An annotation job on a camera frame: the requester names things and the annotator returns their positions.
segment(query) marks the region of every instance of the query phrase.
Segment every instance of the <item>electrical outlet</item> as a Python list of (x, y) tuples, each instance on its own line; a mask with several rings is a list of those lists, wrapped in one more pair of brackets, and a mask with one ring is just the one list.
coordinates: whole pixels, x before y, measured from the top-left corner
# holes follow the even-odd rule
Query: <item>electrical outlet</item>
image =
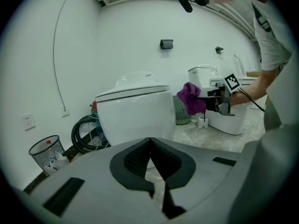
[(64, 111), (63, 106), (61, 106), (60, 108), (61, 108), (61, 117), (70, 115), (70, 110), (69, 110), (69, 107), (67, 105), (65, 106), (65, 111)]
[(31, 129), (36, 126), (32, 114), (25, 114), (21, 117), (21, 119), (25, 130)]

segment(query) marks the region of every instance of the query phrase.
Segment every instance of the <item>plastic bag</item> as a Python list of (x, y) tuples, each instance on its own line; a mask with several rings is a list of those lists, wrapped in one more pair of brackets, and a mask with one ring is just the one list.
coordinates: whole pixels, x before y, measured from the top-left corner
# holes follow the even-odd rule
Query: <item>plastic bag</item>
[(49, 162), (46, 162), (44, 165), (44, 170), (47, 174), (52, 175), (58, 170), (62, 169), (69, 163), (67, 157), (63, 157), (61, 153), (56, 152), (55, 156), (49, 157)]

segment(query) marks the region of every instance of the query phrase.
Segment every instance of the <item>shoulder strap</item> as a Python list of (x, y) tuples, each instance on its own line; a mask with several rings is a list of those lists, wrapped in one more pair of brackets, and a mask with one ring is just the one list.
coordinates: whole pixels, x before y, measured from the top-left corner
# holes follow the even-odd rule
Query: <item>shoulder strap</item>
[(258, 9), (253, 5), (253, 3), (252, 3), (252, 7), (254, 11), (254, 16), (256, 17), (258, 24), (260, 24), (266, 32), (271, 32), (271, 27), (268, 21), (264, 19), (264, 17), (261, 15)]

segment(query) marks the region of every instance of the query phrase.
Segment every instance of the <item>cable on wall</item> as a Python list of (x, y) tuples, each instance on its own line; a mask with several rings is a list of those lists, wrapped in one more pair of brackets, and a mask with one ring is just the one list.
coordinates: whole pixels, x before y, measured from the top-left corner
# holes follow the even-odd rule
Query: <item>cable on wall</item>
[(58, 20), (59, 20), (59, 17), (60, 17), (60, 14), (61, 14), (61, 11), (62, 11), (62, 8), (64, 7), (65, 5), (65, 2), (66, 0), (64, 0), (64, 3), (59, 11), (59, 14), (58, 14), (58, 18), (57, 18), (57, 22), (56, 22), (56, 26), (55, 26), (55, 31), (54, 31), (54, 39), (53, 39), (53, 69), (54, 69), (54, 77), (55, 77), (55, 81), (56, 81), (56, 85), (57, 85), (57, 89), (58, 89), (58, 93), (59, 93), (59, 96), (60, 96), (60, 99), (61, 99), (61, 102), (64, 106), (64, 111), (65, 111), (65, 105), (64, 105), (64, 100), (62, 99), (62, 96), (61, 96), (61, 92), (60, 92), (60, 89), (59, 89), (59, 85), (58, 85), (58, 81), (57, 81), (57, 76), (56, 76), (56, 69), (55, 69), (55, 36), (56, 36), (56, 29), (57, 29), (57, 25), (58, 25)]

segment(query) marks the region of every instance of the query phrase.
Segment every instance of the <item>white toilet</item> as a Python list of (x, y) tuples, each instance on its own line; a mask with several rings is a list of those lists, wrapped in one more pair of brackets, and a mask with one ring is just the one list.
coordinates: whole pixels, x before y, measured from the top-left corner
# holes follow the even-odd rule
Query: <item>white toilet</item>
[(111, 146), (146, 137), (173, 140), (176, 121), (172, 93), (152, 73), (128, 73), (95, 101)]
[[(206, 89), (210, 89), (211, 86), (215, 86), (217, 82), (221, 81), (221, 76), (217, 67), (209, 64), (202, 64), (198, 67), (194, 67), (188, 71), (189, 81), (194, 85), (201, 87), (201, 90), (205, 92)], [(255, 77), (237, 77), (242, 88), (250, 85), (256, 80)], [(219, 129), (223, 132), (238, 135), (242, 133), (245, 117), (248, 108), (252, 105), (252, 102), (235, 105), (231, 108), (230, 113), (235, 116), (224, 116), (218, 112), (206, 111), (206, 117), (209, 120), (209, 125)]]

